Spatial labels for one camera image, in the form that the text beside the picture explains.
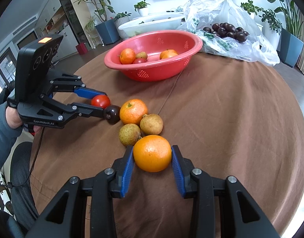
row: white flower pot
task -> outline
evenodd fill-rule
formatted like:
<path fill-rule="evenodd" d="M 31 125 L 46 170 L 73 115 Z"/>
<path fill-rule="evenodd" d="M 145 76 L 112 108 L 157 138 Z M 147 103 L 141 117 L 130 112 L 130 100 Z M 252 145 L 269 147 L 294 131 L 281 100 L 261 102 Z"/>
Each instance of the white flower pot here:
<path fill-rule="evenodd" d="M 142 17 L 148 16 L 148 15 L 149 15 L 149 8 L 148 8 L 148 7 L 145 7 L 145 8 L 142 8 L 142 9 L 138 9 L 138 13 L 139 13 Z"/>
<path fill-rule="evenodd" d="M 130 18 L 129 16 L 125 16 L 123 18 L 120 18 L 118 20 L 116 20 L 114 22 L 116 28 L 117 28 L 117 31 L 119 33 L 119 36 L 122 38 L 122 40 L 126 40 L 126 39 L 129 39 L 128 35 L 124 32 L 124 30 L 119 30 L 119 26 L 121 26 L 122 24 L 124 23 L 127 23 L 130 21 Z"/>
<path fill-rule="evenodd" d="M 264 27 L 264 36 L 271 43 L 273 48 L 276 50 L 278 48 L 278 42 L 280 41 L 281 32 L 276 33 L 275 30 L 270 28 L 270 25 L 266 23 Z"/>

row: potted plant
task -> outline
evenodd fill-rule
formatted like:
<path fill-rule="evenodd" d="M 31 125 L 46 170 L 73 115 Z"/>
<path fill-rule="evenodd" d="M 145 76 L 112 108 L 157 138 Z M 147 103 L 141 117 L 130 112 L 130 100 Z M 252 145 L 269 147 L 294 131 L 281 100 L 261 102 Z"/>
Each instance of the potted plant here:
<path fill-rule="evenodd" d="M 138 10 L 138 13 L 142 16 L 148 16 L 149 14 L 149 8 L 148 5 L 150 5 L 149 3 L 144 1 L 138 2 L 137 4 L 134 5 L 134 10 Z"/>
<path fill-rule="evenodd" d="M 301 12 L 295 7 L 293 0 L 279 0 L 281 6 L 274 12 L 284 13 L 286 29 L 282 28 L 280 59 L 290 67 L 294 67 L 302 52 L 304 43 L 299 40 L 303 22 L 300 22 Z"/>
<path fill-rule="evenodd" d="M 93 16 L 91 16 L 89 18 L 89 21 L 88 23 L 85 25 L 85 28 L 84 28 L 85 32 L 89 35 L 93 45 L 94 45 L 94 48 L 97 47 L 97 45 L 99 44 L 102 44 L 103 45 L 103 41 L 101 40 L 97 30 L 96 30 L 96 27 L 95 27 L 95 19 Z"/>
<path fill-rule="evenodd" d="M 121 26 L 122 24 L 126 23 L 126 22 L 129 22 L 130 21 L 130 18 L 129 16 L 131 16 L 131 13 L 127 13 L 127 12 L 121 12 L 121 13 L 118 13 L 116 15 L 116 17 L 114 18 L 114 24 L 117 28 L 117 31 L 119 33 L 119 36 L 123 39 L 123 40 L 126 40 L 128 39 L 128 35 L 124 32 L 124 30 L 119 30 L 119 26 Z"/>
<path fill-rule="evenodd" d="M 248 0 L 246 3 L 241 3 L 241 8 L 243 8 L 250 15 L 252 19 L 254 19 L 254 15 L 258 15 L 258 12 L 262 10 L 262 8 L 253 5 L 253 1 Z"/>
<path fill-rule="evenodd" d="M 265 22 L 264 36 L 271 43 L 276 50 L 278 48 L 278 42 L 280 41 L 280 35 L 282 30 L 282 23 L 275 18 L 275 13 L 271 9 L 262 9 L 261 21 Z"/>
<path fill-rule="evenodd" d="M 105 44 L 115 43 L 120 39 L 118 31 L 114 25 L 114 20 L 108 20 L 106 10 L 109 10 L 111 13 L 115 13 L 113 7 L 111 6 L 110 0 L 77 0 L 78 4 L 82 1 L 86 3 L 93 4 L 96 9 L 94 14 L 102 22 L 101 24 L 96 25 L 96 29 L 99 35 L 102 37 Z"/>

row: white basin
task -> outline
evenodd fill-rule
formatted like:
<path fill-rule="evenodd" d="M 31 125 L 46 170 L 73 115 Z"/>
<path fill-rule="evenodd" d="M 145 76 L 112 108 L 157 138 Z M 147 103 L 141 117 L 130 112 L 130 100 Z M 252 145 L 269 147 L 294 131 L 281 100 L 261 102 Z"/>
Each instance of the white basin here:
<path fill-rule="evenodd" d="M 134 37 L 151 31 L 177 29 L 183 18 L 184 15 L 177 12 L 164 12 L 131 20 L 119 26 L 119 30 L 124 30 L 129 37 Z"/>

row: red tomato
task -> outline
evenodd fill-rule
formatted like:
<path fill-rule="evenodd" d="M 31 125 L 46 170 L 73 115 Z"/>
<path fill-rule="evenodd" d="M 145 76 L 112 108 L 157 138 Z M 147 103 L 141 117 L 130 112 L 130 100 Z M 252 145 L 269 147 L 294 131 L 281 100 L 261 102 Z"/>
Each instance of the red tomato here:
<path fill-rule="evenodd" d="M 110 104 L 110 99 L 106 95 L 98 95 L 91 100 L 92 106 L 102 107 L 104 109 Z"/>
<path fill-rule="evenodd" d="M 133 61 L 133 64 L 135 63 L 145 63 L 147 60 L 145 58 L 137 58 Z"/>

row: floor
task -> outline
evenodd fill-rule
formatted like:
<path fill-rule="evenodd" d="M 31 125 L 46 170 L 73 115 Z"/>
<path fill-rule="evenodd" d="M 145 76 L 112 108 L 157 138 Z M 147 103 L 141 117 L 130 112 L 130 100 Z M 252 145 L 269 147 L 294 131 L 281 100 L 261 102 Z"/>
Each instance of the floor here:
<path fill-rule="evenodd" d="M 66 71 L 69 73 L 74 73 L 84 64 L 92 60 L 97 55 L 109 50 L 111 47 L 115 46 L 98 46 L 96 49 L 89 51 L 85 55 L 73 55 L 69 58 L 66 58 L 62 61 L 59 61 L 57 65 L 55 65 L 56 69 L 60 69 L 62 71 Z M 302 109 L 304 115 L 304 75 L 298 68 L 290 68 L 289 66 L 280 63 L 274 67 L 278 73 L 283 77 L 286 83 L 289 85 L 291 90 L 296 96 L 296 99 Z M 283 234 L 282 238 L 292 238 L 293 235 L 296 233 L 298 228 L 304 221 L 304 195 L 302 197 L 300 206 L 292 219 L 289 227 Z"/>

